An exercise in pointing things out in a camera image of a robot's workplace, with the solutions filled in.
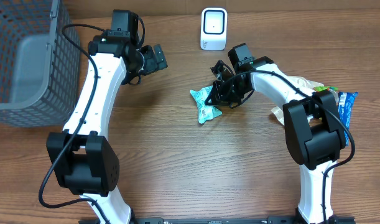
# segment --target black bracket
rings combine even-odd
[[[50,133],[46,148],[52,163],[64,148],[71,134]],[[86,154],[75,153],[85,146]],[[100,194],[106,197],[114,190],[119,179],[119,159],[104,136],[76,135],[72,145],[60,158],[54,172],[61,187],[74,195]]]
[[[219,60],[216,65],[211,68],[211,71],[215,74],[217,80],[213,82],[212,90],[208,98],[205,100],[205,105],[230,106],[230,108],[235,108],[241,105],[252,93],[243,100],[245,94],[253,91],[250,72],[267,63],[274,63],[268,57],[261,57],[258,59],[253,57],[246,44],[240,44],[233,47],[228,52],[228,57],[237,76],[228,81],[234,73],[222,60]]]
[[[122,85],[128,84],[133,78],[140,75],[149,75],[167,68],[167,62],[162,47],[150,45],[140,48],[137,35],[139,16],[131,11],[114,10],[111,29],[101,35],[96,35],[88,44],[88,52],[94,56],[97,53],[113,54],[114,57],[122,57],[126,66],[126,76]]]
[[[332,93],[316,92],[313,99],[320,102],[337,118],[339,112]],[[299,165],[314,170],[317,165],[339,159],[340,150],[346,146],[343,128],[312,100],[293,100],[282,107],[285,121],[285,139],[290,155]],[[322,123],[310,127],[307,116],[321,118]]]
[[[142,67],[142,70],[140,70],[139,72],[127,72],[125,79],[122,81],[122,85],[130,83],[130,81],[132,81],[133,78],[139,77],[140,75],[146,76],[151,73],[167,68],[167,62],[164,52],[162,51],[162,47],[159,44],[157,44],[154,46],[154,50],[155,53],[150,45],[146,45],[140,48],[139,52],[144,57],[144,66]]]

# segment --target small white box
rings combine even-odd
[[[201,16],[201,49],[224,50],[227,39],[227,11],[208,7]]]

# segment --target wire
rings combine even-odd
[[[275,72],[270,72],[270,71],[263,71],[263,70],[250,70],[250,71],[247,71],[247,72],[242,72],[242,73],[239,73],[239,74],[236,74],[235,76],[229,78],[226,82],[224,82],[221,86],[221,88],[226,84],[228,83],[231,79],[234,79],[240,75],[244,75],[244,74],[248,74],[248,73],[252,73],[252,72],[256,72],[256,73],[264,73],[264,74],[269,74],[269,75],[273,75],[275,77],[278,77],[280,78],[282,81],[284,81],[288,86],[290,86],[292,89],[294,89],[296,91],[296,93],[304,96],[306,99],[308,100],[311,100],[313,101],[319,108],[321,108],[324,112],[326,112],[327,114],[329,114],[346,132],[346,134],[348,135],[349,137],[349,141],[351,143],[351,152],[350,152],[350,155],[349,157],[347,157],[347,159],[335,164],[335,165],[332,165],[330,166],[329,168],[327,168],[325,170],[325,172],[323,173],[323,180],[322,180],[322,212],[323,212],[323,219],[324,219],[324,223],[325,224],[328,224],[328,220],[327,220],[327,214],[326,214],[326,207],[325,207],[325,189],[326,189],[326,185],[327,185],[327,177],[328,177],[328,173],[329,171],[331,171],[332,169],[336,168],[336,167],[339,167],[339,166],[342,166],[346,163],[348,163],[354,156],[355,152],[356,152],[356,145],[355,145],[355,142],[354,142],[354,139],[353,139],[353,136],[351,135],[350,131],[348,128],[346,128],[346,126],[340,121],[340,119],[338,117],[336,117],[331,111],[329,111],[328,109],[326,109],[320,102],[318,102],[317,100],[315,100],[314,98],[312,98],[311,96],[308,96],[307,94],[305,94],[304,92],[300,91],[299,88],[297,88],[296,86],[294,86],[290,81],[288,81],[286,78],[284,78],[282,75],[279,75]]]
[[[140,49],[142,45],[144,44],[144,38],[146,37],[146,27],[144,26],[144,22],[142,21],[141,17],[138,16],[138,18],[142,26],[142,37],[139,44],[137,45],[137,49]]]
[[[64,202],[64,203],[60,203],[60,204],[56,204],[56,205],[48,204],[43,199],[43,192],[45,190],[47,181],[49,180],[50,176],[53,173],[53,170],[54,170],[55,166],[58,164],[58,162],[60,161],[61,157],[70,148],[70,146],[71,146],[71,144],[72,144],[75,136],[78,134],[80,128],[82,127],[82,124],[85,123],[86,115],[87,115],[87,113],[89,111],[91,102],[93,101],[93,97],[95,96],[95,93],[96,93],[97,81],[98,81],[98,78],[99,78],[98,77],[98,71],[97,71],[96,63],[92,59],[92,57],[90,57],[90,55],[88,54],[88,52],[86,52],[85,50],[83,50],[83,48],[81,48],[79,45],[77,45],[76,43],[74,43],[74,41],[72,41],[66,35],[65,29],[67,29],[69,27],[89,27],[89,28],[92,28],[92,29],[96,29],[96,30],[100,30],[102,32],[105,32],[105,30],[102,29],[102,28],[91,26],[91,25],[87,25],[87,24],[68,24],[68,25],[63,26],[63,28],[61,30],[61,33],[69,41],[69,43],[71,43],[74,47],[76,47],[81,53],[83,53],[89,59],[89,61],[91,62],[92,66],[93,66],[93,68],[95,70],[95,81],[93,83],[93,88],[91,89],[91,93],[90,93],[90,97],[89,97],[88,103],[86,104],[86,107],[85,107],[85,110],[83,111],[82,117],[79,119],[79,124],[76,127],[75,131],[72,133],[71,138],[68,140],[68,142],[64,145],[64,148],[58,154],[56,160],[54,160],[53,164],[50,166],[49,171],[47,171],[46,176],[43,179],[42,184],[40,185],[38,198],[39,198],[40,204],[42,204],[46,208],[61,208],[61,207],[64,207],[64,206],[67,206],[67,205],[72,205],[72,204],[78,203],[78,202],[91,202],[91,206],[95,206],[97,208],[97,210],[99,211],[101,217],[103,217],[103,220],[106,222],[106,224],[110,224],[109,220],[107,219],[107,217],[104,214],[103,210],[101,209],[100,205],[97,203],[96,200],[94,200],[92,198],[79,198],[79,199],[76,199],[76,200],[72,200],[72,201],[69,201],[69,202]]]
[[[140,72],[141,72],[141,70],[143,70],[143,68],[144,68],[144,65],[146,64],[146,60],[145,60],[145,58],[144,58],[144,55],[139,51],[139,50],[137,50],[140,54],[141,54],[141,56],[142,56],[142,67],[140,68],[140,70],[137,72],[137,77],[138,77],[138,80],[137,80],[137,83],[132,83],[131,81],[129,82],[129,85],[139,85],[139,84],[141,84],[141,74],[140,74]]]

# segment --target black motor joint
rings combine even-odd
[[[122,85],[130,83],[133,78],[140,78],[140,75],[149,75],[167,68],[166,58],[159,44],[154,46],[156,54],[150,45],[142,46],[144,35],[139,40],[137,34],[139,20],[141,18],[131,11],[114,10],[111,29],[96,35],[88,44],[88,52],[92,56],[106,53],[123,58],[127,74]]]
[[[213,82],[212,90],[205,100],[205,105],[229,106],[235,108],[243,104],[253,93],[251,71],[267,63],[274,63],[268,57],[256,59],[252,56],[246,44],[233,47],[228,57],[234,72],[222,60],[211,68],[217,80]],[[245,94],[251,93],[243,100]]]

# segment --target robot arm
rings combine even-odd
[[[331,117],[327,117],[310,98],[298,94],[295,89],[319,101],[338,117],[333,95],[329,91],[315,93],[313,90],[298,86],[290,81],[271,59],[254,58],[246,44],[235,46],[228,52],[228,57],[237,75],[228,71],[229,69],[225,68],[228,66],[222,61],[211,68],[218,80],[213,82],[212,91],[205,104],[240,105],[247,92],[257,91],[283,109],[287,147],[294,161],[300,165],[302,197],[297,208],[298,216],[301,217],[299,221],[300,223],[323,222],[323,173],[336,164],[340,149],[345,146],[345,138]],[[322,124],[310,127],[307,119],[309,116],[321,118]],[[330,206],[332,173],[333,170],[329,171],[325,184],[327,217],[333,215]]]
[[[99,79],[95,97],[86,116],[86,123],[82,125],[78,134],[89,135],[91,131],[96,131],[99,136],[105,136],[107,139],[109,117],[111,116],[116,93],[126,76],[126,66],[122,58],[116,58],[113,54],[96,54],[92,56],[92,58],[98,67]],[[63,128],[63,130],[68,130],[70,134],[72,134],[78,126],[79,119],[88,102],[94,76],[94,68],[91,63],[89,63],[88,74],[78,103]]]
[[[134,77],[140,80],[140,75],[167,68],[160,45],[154,46],[155,54],[151,46],[138,44],[144,40],[138,41],[138,19],[130,11],[114,11],[111,30],[95,36],[89,43],[88,52],[97,67],[89,62],[73,114],[63,132],[50,133],[46,143],[50,160],[55,164],[58,184],[81,198],[91,198],[86,201],[99,217],[96,223],[107,220],[108,223],[128,224],[134,220],[131,208],[117,188],[119,159],[107,140],[109,118],[119,86],[130,84]],[[98,71],[95,94],[85,121],[75,133],[94,88],[95,69]],[[73,141],[66,146],[68,139]],[[86,154],[76,154],[80,148],[84,148]],[[65,153],[56,161],[63,150]]]
[[[287,80],[287,76],[282,73],[278,66],[274,63],[265,64],[257,68],[258,70],[270,71],[278,73]],[[251,73],[252,86],[255,91],[262,93],[263,95],[270,98],[277,106],[282,109],[282,106],[286,103],[289,103],[292,100],[302,100],[303,96],[296,93],[288,84],[283,82],[280,78],[268,75],[265,73]],[[314,92],[311,89],[303,88],[297,86],[296,83],[292,82],[293,85],[300,88],[300,91],[306,93],[309,96],[312,96]],[[322,223],[323,222],[323,213],[322,213],[322,181],[323,173],[327,168],[336,164],[336,161],[328,161],[320,164],[314,170],[310,170],[305,165],[300,165],[300,183],[301,183],[301,198],[299,206],[297,208],[299,214],[307,223]],[[329,171],[325,195],[326,195],[326,213],[327,217],[333,215],[333,210],[330,205],[330,195],[331,195],[331,183],[332,183],[333,169]]]

